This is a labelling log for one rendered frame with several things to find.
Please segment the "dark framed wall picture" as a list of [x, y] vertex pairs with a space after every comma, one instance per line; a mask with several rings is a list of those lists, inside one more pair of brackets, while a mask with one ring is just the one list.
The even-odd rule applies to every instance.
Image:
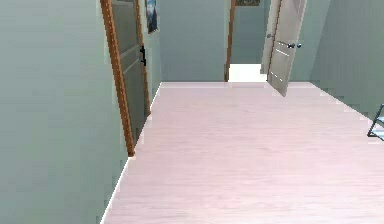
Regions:
[[259, 6], [261, 0], [235, 0], [236, 6], [254, 7]]

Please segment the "dark metal shelf rack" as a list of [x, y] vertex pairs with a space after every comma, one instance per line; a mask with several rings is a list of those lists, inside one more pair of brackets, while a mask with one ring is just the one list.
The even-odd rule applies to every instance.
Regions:
[[368, 137], [377, 137], [382, 141], [384, 141], [384, 115], [382, 114], [383, 110], [384, 104], [381, 104], [367, 133]]

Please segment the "grey door with wooden frame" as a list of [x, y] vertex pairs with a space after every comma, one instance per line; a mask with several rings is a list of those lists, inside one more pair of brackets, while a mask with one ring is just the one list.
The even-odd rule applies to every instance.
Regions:
[[140, 53], [144, 42], [139, 0], [100, 0], [100, 5], [126, 151], [133, 157], [151, 113], [147, 71]]

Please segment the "beige panelled open door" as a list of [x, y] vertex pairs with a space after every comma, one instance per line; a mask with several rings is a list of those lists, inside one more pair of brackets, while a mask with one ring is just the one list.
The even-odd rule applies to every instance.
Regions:
[[267, 82], [283, 97], [287, 94], [307, 0], [271, 0], [262, 59]]

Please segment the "framed blue wall picture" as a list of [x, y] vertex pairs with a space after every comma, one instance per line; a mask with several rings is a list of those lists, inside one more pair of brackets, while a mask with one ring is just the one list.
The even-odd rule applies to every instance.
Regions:
[[146, 15], [147, 15], [147, 28], [148, 33], [151, 34], [157, 30], [157, 11], [156, 0], [145, 0]]

